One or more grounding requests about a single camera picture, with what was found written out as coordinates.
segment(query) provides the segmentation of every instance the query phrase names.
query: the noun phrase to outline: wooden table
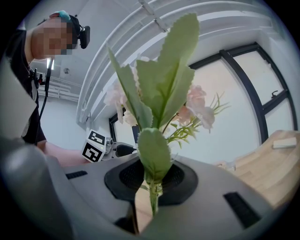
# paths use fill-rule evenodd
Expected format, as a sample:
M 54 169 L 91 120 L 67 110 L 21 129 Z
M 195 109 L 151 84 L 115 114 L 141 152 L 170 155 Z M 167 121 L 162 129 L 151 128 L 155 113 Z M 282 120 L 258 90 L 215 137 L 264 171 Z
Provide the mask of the wooden table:
M 297 146 L 273 149 L 274 140 L 296 137 Z M 300 132 L 274 132 L 254 152 L 238 158 L 234 175 L 259 192 L 274 208 L 291 200 L 300 179 Z

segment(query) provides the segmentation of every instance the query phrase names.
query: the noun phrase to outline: person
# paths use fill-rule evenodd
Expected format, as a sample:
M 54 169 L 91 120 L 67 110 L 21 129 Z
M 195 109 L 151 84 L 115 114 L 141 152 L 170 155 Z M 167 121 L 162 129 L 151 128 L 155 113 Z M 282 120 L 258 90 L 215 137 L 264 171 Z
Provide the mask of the person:
M 30 78 L 29 64 L 34 59 L 42 60 L 67 54 L 75 49 L 79 32 L 78 19 L 65 11 L 58 11 L 33 29 L 16 29 L 6 49 L 12 71 L 37 104 L 22 138 L 25 142 L 34 144 L 37 137 L 37 147 L 46 155 L 56 157 L 61 166 L 85 164 L 89 161 L 78 150 L 63 149 L 47 141 L 39 124 L 37 83 Z

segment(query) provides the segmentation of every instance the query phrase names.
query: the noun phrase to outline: black window frame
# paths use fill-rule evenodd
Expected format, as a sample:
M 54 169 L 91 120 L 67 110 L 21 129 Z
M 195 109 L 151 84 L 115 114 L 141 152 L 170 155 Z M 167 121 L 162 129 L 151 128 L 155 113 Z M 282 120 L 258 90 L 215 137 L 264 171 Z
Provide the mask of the black window frame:
M 278 93 L 277 95 L 274 95 L 270 101 L 262 105 L 259 96 L 251 83 L 249 77 L 245 73 L 245 71 L 242 69 L 242 67 L 237 63 L 237 61 L 234 59 L 234 57 L 243 55 L 246 53 L 254 52 L 257 51 L 260 56 L 266 60 L 272 67 L 275 75 L 279 79 L 283 90 Z M 293 129 L 298 130 L 298 124 L 297 124 L 297 116 L 296 116 L 296 111 L 293 103 L 292 96 L 290 94 L 290 91 L 287 87 L 287 84 L 279 71 L 278 67 L 272 60 L 272 58 L 263 50 L 263 48 L 257 43 L 254 42 L 252 44 L 248 45 L 243 45 L 239 47 L 235 47 L 229 50 L 220 50 L 218 53 L 209 56 L 205 59 L 202 59 L 200 61 L 197 61 L 193 64 L 191 64 L 189 67 L 191 69 L 197 70 L 205 65 L 208 65 L 210 63 L 213 63 L 219 59 L 223 59 L 225 63 L 231 68 L 232 72 L 236 74 L 236 76 L 241 80 L 242 84 L 244 85 L 250 100 L 252 102 L 257 122 L 258 122 L 258 127 L 259 127 L 259 132 L 260 132 L 260 144 L 264 143 L 268 138 L 268 126 L 266 122 L 266 117 L 265 115 L 272 111 L 275 107 L 277 107 L 283 100 L 286 98 L 289 101 L 291 112 L 292 112 L 292 120 L 293 120 Z M 109 119 L 109 129 L 111 133 L 111 137 L 114 142 L 116 142 L 116 134 L 115 134 L 115 129 L 114 129 L 114 123 L 118 120 L 118 115 L 115 114 Z M 133 128 L 133 135 L 135 138 L 135 143 L 137 143 L 137 136 L 139 133 L 139 128 L 138 126 L 132 127 Z

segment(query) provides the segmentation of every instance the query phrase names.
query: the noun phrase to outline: ceiling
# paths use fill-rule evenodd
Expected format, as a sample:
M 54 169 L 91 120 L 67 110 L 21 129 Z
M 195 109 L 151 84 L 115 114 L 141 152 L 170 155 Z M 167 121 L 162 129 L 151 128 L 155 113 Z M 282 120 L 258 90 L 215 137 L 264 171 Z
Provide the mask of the ceiling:
M 71 55 L 55 57 L 52 76 L 82 85 L 88 68 L 108 35 L 131 12 L 139 8 L 138 0 L 42 0 L 24 19 L 26 29 L 31 29 L 47 18 L 51 13 L 65 10 L 77 15 L 82 26 L 90 26 L 90 43 L 86 49 L 80 46 Z M 46 72 L 46 61 L 34 61 L 32 68 Z M 72 92 L 79 94 L 80 87 L 73 87 Z

